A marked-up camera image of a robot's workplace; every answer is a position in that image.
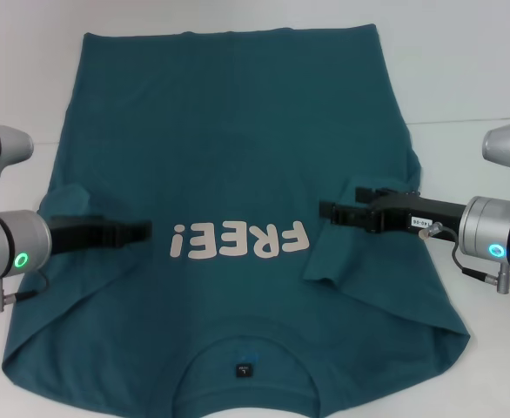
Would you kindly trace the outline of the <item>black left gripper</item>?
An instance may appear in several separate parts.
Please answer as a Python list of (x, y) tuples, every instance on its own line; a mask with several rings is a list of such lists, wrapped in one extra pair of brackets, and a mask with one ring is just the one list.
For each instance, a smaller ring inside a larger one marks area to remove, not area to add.
[(50, 255), (93, 248), (124, 247), (151, 239), (150, 221), (123, 222), (102, 216), (55, 216), (48, 220)]

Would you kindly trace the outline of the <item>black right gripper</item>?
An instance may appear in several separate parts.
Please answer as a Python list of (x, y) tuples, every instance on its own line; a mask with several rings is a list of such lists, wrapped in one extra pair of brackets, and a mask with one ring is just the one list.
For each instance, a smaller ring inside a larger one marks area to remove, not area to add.
[(422, 198), (418, 192), (397, 192), (388, 188), (355, 188), (355, 201), (366, 208), (320, 201), (319, 217), (337, 226), (350, 226), (370, 233), (407, 232), (418, 235), (440, 223), (459, 233), (466, 206)]

